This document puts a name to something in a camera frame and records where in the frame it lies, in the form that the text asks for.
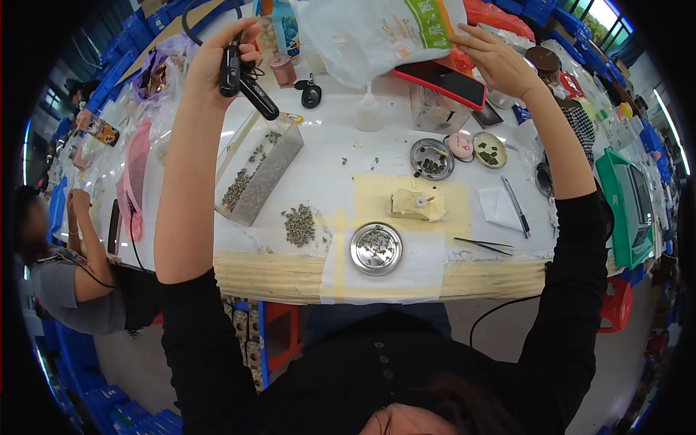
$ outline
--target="tweezers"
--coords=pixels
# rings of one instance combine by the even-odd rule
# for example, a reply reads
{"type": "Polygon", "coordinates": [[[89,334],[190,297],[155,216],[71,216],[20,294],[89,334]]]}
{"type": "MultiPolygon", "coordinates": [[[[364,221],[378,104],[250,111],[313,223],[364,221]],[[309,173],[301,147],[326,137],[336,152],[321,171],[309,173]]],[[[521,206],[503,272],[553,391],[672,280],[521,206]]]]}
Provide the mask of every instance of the tweezers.
{"type": "Polygon", "coordinates": [[[462,242],[468,242],[468,243],[474,244],[476,246],[480,246],[480,247],[485,248],[485,249],[490,249],[491,251],[499,252],[499,253],[505,254],[505,255],[510,255],[511,257],[514,255],[514,254],[511,254],[509,252],[501,251],[500,249],[495,249],[495,248],[491,248],[490,246],[487,246],[487,245],[495,245],[495,246],[506,246],[508,248],[514,248],[514,246],[512,246],[512,245],[505,245],[502,243],[493,243],[493,242],[479,242],[477,240],[462,239],[460,237],[455,237],[454,240],[461,240],[462,242]]]}

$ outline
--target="car key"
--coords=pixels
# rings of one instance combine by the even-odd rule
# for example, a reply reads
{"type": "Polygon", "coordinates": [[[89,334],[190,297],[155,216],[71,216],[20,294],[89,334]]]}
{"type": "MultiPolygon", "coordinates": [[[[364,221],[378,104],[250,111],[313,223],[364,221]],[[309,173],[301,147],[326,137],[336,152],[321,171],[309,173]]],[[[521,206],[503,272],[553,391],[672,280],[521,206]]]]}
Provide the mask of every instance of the car key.
{"type": "Polygon", "coordinates": [[[314,74],[309,73],[307,87],[302,91],[302,105],[314,109],[322,101],[322,89],[314,84],[314,74]]]}

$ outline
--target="white paper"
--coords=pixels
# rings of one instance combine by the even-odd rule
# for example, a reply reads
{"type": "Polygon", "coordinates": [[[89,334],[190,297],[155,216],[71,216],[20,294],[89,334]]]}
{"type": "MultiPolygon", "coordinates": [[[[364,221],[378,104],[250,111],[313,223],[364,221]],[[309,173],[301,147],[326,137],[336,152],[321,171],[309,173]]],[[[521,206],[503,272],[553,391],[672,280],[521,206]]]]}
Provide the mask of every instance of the white paper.
{"type": "Polygon", "coordinates": [[[507,190],[499,186],[481,189],[479,202],[483,209],[483,216],[488,222],[522,231],[522,223],[507,190]]]}
{"type": "MultiPolygon", "coordinates": [[[[436,301],[439,298],[439,290],[423,294],[422,289],[442,287],[445,271],[445,235],[442,232],[401,231],[400,235],[404,247],[403,258],[396,269],[385,276],[365,275],[355,267],[349,252],[352,235],[353,232],[345,234],[345,254],[343,255],[345,303],[354,305],[383,302],[418,303],[436,301]],[[385,291],[381,297],[365,298],[361,295],[351,294],[351,289],[381,289],[385,291]]],[[[322,286],[319,293],[322,303],[335,303],[335,246],[334,241],[324,263],[322,286]]]]}

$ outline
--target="pen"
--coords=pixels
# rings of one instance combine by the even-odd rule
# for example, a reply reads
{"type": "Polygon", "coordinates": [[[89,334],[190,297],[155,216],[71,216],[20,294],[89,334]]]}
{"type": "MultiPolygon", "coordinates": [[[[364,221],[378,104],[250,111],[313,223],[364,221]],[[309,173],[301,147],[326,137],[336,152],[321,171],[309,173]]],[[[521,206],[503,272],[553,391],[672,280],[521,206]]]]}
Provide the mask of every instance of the pen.
{"type": "Polygon", "coordinates": [[[512,199],[512,204],[515,206],[515,212],[517,213],[517,216],[520,218],[520,223],[522,224],[522,230],[524,232],[524,237],[525,239],[529,239],[530,237],[530,231],[529,231],[529,224],[527,224],[527,218],[525,217],[524,213],[522,212],[522,209],[520,208],[520,204],[517,202],[517,198],[515,197],[515,193],[512,191],[512,186],[510,186],[510,182],[507,181],[507,178],[503,175],[503,184],[505,185],[505,189],[507,192],[510,194],[510,198],[512,199]]]}

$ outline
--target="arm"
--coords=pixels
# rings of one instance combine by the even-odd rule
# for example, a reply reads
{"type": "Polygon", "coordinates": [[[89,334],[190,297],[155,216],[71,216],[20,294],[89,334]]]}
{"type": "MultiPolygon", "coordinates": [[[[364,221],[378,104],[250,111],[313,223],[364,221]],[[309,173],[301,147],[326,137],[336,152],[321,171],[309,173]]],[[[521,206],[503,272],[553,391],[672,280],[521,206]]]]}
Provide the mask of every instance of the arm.
{"type": "Polygon", "coordinates": [[[242,60],[258,59],[250,44],[260,29],[255,23],[243,19],[224,27],[201,46],[189,69],[172,127],[155,226],[155,270],[164,284],[192,280],[212,268],[215,159],[225,111],[233,100],[220,95],[220,62],[223,48],[240,31],[242,60]]]}
{"type": "Polygon", "coordinates": [[[72,195],[68,194],[68,249],[72,249],[82,255],[80,247],[80,234],[77,227],[77,217],[72,208],[72,195]]]}
{"type": "MultiPolygon", "coordinates": [[[[218,90],[220,62],[235,34],[244,31],[242,42],[254,39],[255,23],[245,19],[224,27],[196,54],[172,128],[159,200],[155,269],[164,284],[162,346],[186,433],[231,433],[233,414],[255,396],[212,271],[215,159],[232,102],[218,90]],[[181,237],[173,239],[172,232],[181,237]]],[[[252,45],[239,49],[243,61],[258,58],[252,45]]]]}
{"type": "Polygon", "coordinates": [[[539,314],[518,361],[544,394],[546,431],[562,433],[594,376],[594,341],[606,291],[605,218],[594,177],[572,128],[546,85],[512,48],[482,29],[455,36],[486,82],[528,106],[548,156],[560,236],[546,272],[539,314]]]}
{"type": "Polygon", "coordinates": [[[97,232],[89,217],[89,194],[75,189],[70,192],[70,197],[77,225],[82,229],[82,237],[84,238],[85,250],[88,255],[86,270],[81,267],[75,268],[75,299],[78,302],[83,302],[110,293],[113,290],[114,281],[109,261],[106,258],[104,245],[99,241],[97,232]],[[106,285],[100,284],[90,275],[106,285]]]}
{"type": "Polygon", "coordinates": [[[478,27],[460,24],[470,36],[450,39],[476,64],[488,85],[527,104],[544,144],[557,199],[576,198],[596,190],[583,147],[546,84],[510,46],[478,27]]]}

